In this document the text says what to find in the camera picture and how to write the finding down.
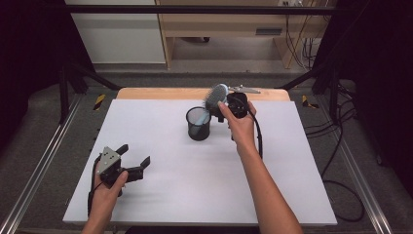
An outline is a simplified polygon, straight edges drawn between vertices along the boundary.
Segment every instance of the human arm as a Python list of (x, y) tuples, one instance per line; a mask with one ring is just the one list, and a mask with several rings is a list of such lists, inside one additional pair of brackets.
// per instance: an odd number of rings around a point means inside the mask
[[(242, 119), (237, 119), (224, 103), (218, 105), (228, 120), (237, 145), (261, 233), (302, 233), (295, 214), (284, 200), (255, 147), (252, 117), (248, 114)], [(248, 105), (252, 114), (255, 114), (256, 110), (252, 103), (248, 102)]]
[(94, 200), (89, 219), (86, 222), (82, 234), (101, 234), (112, 216), (118, 194), (128, 179), (128, 172), (122, 172), (111, 188), (102, 183), (99, 175), (94, 176)]

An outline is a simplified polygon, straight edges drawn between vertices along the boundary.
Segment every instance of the white cabinet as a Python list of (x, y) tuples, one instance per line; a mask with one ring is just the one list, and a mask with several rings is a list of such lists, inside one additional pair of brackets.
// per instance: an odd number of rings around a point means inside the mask
[[(66, 4), (155, 5), (153, 0), (65, 0)], [(156, 14), (72, 14), (93, 63), (165, 63)]]

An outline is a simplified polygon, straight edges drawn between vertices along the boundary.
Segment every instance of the round brush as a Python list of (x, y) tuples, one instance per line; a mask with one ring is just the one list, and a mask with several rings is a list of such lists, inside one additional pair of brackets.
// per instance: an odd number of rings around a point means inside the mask
[(206, 109), (206, 112), (200, 117), (200, 119), (197, 120), (197, 122), (195, 122), (195, 126), (191, 129), (191, 133), (193, 135), (198, 133), (201, 125), (209, 117), (209, 115), (217, 116), (218, 113), (221, 113), (219, 111), (218, 102), (226, 102), (228, 93), (228, 86), (224, 84), (219, 84), (210, 89), (204, 98), (204, 108)]

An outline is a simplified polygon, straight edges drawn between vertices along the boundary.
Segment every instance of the black cup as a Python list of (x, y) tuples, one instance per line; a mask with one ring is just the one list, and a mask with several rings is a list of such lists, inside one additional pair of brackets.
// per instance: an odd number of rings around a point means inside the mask
[(209, 136), (210, 114), (205, 108), (193, 107), (186, 113), (188, 135), (193, 140), (204, 140)]

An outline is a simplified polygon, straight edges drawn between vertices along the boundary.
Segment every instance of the wrist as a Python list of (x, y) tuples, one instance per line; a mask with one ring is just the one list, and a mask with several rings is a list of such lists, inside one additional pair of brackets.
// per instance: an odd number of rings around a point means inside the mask
[(259, 153), (254, 143), (250, 144), (238, 144), (237, 151), (240, 157), (259, 157)]
[(106, 223), (101, 219), (95, 219), (92, 216), (88, 219), (85, 224), (85, 227), (82, 231), (82, 234), (101, 234), (106, 228)]

